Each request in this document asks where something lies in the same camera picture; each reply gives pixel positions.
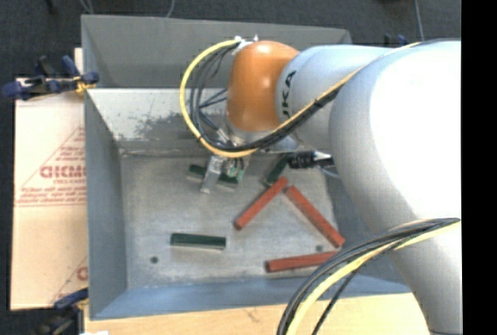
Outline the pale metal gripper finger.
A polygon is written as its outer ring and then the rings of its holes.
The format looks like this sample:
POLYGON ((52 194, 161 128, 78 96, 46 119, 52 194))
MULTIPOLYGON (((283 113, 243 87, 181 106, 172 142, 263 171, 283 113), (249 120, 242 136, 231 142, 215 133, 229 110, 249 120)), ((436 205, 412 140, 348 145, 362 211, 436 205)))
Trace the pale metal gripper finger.
POLYGON ((217 185, 221 172, 222 158, 219 155, 212 155, 207 163, 207 168, 200 186, 200 192, 209 194, 217 185))

